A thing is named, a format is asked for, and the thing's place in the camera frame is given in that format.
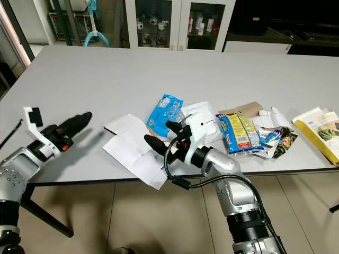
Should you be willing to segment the folded white paper sheet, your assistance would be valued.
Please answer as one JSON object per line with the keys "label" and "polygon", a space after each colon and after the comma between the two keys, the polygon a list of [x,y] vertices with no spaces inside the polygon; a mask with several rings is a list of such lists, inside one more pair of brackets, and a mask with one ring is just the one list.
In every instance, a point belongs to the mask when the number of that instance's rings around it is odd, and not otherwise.
{"label": "folded white paper sheet", "polygon": [[163,171],[163,157],[146,143],[145,135],[150,132],[143,121],[126,114],[103,127],[114,133],[103,150],[142,182],[160,189],[167,181],[167,174]]}

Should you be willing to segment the dark printed snack wrapper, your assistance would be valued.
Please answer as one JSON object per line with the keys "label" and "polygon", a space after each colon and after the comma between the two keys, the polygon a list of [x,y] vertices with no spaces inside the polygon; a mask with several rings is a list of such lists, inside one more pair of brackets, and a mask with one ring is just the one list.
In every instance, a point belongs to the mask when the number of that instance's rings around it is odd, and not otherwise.
{"label": "dark printed snack wrapper", "polygon": [[262,129],[260,134],[263,150],[256,153],[256,155],[263,159],[271,160],[276,160],[285,154],[298,137],[293,132],[293,129],[288,128],[288,126],[282,126],[273,131]]}

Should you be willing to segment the white paper box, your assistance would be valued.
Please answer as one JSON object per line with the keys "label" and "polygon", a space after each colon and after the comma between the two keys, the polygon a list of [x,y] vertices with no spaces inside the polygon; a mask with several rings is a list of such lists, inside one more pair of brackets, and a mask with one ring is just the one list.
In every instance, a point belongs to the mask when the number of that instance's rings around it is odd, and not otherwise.
{"label": "white paper box", "polygon": [[182,112],[182,122],[185,125],[205,128],[207,132],[218,131],[218,119],[216,111],[210,102],[199,102],[184,106],[180,109]]}

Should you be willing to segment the low white tv cabinet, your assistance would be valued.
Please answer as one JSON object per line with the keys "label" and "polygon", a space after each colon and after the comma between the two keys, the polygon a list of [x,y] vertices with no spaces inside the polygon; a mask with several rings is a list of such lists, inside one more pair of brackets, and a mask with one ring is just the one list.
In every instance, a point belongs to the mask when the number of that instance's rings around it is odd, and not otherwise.
{"label": "low white tv cabinet", "polygon": [[294,43],[293,37],[271,28],[263,34],[240,34],[230,28],[222,52],[288,54]]}

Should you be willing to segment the crumpled white paper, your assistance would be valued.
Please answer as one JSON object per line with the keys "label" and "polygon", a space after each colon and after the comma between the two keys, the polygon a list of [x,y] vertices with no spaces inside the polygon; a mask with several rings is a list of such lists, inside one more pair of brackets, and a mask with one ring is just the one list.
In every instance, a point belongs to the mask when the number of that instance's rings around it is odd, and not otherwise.
{"label": "crumpled white paper", "polygon": [[291,122],[277,109],[271,107],[267,110],[259,110],[254,117],[250,119],[258,128],[279,129],[292,128]]}

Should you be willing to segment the yellow blue snack packet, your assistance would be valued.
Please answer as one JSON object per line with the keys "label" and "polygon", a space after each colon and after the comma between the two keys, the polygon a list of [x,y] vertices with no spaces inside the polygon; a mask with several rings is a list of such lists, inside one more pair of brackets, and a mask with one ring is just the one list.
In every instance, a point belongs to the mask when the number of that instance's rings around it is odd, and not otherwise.
{"label": "yellow blue snack packet", "polygon": [[259,132],[247,117],[233,112],[217,114],[216,118],[220,122],[228,154],[251,155],[264,150]]}

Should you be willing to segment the yellow paper bag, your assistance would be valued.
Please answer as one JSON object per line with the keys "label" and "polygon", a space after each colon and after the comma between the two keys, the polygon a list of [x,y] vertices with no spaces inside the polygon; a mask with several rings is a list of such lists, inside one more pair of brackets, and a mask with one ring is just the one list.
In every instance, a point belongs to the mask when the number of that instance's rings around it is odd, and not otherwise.
{"label": "yellow paper bag", "polygon": [[332,165],[339,166],[339,115],[336,112],[315,107],[296,116],[292,122]]}

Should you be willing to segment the brown cardboard piece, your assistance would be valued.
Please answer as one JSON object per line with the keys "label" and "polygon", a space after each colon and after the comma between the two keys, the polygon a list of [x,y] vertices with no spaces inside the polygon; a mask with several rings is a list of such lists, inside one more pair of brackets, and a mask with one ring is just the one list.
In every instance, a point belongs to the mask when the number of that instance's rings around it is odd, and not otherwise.
{"label": "brown cardboard piece", "polygon": [[259,104],[258,102],[251,102],[248,104],[238,106],[236,108],[219,111],[218,114],[239,113],[239,114],[242,114],[242,116],[247,117],[248,119],[251,119],[253,117],[258,116],[259,111],[262,111],[262,110],[263,110],[263,107],[261,104]]}

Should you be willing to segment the blue plastic bag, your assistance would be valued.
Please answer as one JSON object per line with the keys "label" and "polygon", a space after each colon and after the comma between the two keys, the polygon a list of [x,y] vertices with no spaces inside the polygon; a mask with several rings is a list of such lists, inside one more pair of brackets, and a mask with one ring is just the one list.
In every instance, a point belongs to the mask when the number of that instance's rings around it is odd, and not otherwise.
{"label": "blue plastic bag", "polygon": [[167,121],[180,121],[183,116],[181,112],[182,106],[183,100],[174,95],[164,94],[148,117],[146,125],[159,137],[167,138],[170,129],[167,128],[166,123]]}

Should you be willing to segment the white glass door cabinet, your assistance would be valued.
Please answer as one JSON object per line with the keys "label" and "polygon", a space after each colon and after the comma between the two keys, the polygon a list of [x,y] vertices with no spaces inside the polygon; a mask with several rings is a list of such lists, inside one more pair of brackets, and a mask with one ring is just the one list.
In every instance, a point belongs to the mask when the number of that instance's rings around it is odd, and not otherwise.
{"label": "white glass door cabinet", "polygon": [[125,0],[132,49],[222,52],[236,0]]}

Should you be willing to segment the teal stand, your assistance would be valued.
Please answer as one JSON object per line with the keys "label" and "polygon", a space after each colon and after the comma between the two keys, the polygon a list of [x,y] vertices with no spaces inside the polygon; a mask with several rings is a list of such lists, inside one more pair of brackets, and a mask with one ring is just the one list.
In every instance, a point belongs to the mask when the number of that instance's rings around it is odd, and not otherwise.
{"label": "teal stand", "polygon": [[111,44],[109,43],[108,39],[97,29],[97,16],[99,15],[99,8],[97,7],[97,0],[85,0],[87,7],[85,10],[87,11],[90,17],[90,24],[91,24],[91,31],[88,32],[87,36],[85,37],[85,41],[83,42],[83,46],[87,47],[90,41],[94,37],[99,37],[107,48],[111,48]]}

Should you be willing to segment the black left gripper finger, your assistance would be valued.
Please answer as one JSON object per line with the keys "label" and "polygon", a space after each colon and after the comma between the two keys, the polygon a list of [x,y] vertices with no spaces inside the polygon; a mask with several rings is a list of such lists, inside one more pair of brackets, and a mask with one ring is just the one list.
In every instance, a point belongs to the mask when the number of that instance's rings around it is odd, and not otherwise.
{"label": "black left gripper finger", "polygon": [[87,123],[73,123],[73,124],[70,124],[69,137],[71,138],[71,140],[75,140],[75,136],[78,133],[81,133],[83,131],[83,129],[85,129],[86,127],[87,127]]}
{"label": "black left gripper finger", "polygon": [[82,130],[90,122],[92,118],[92,112],[84,112],[83,114],[78,114],[69,119],[63,121],[59,128],[63,130]]}

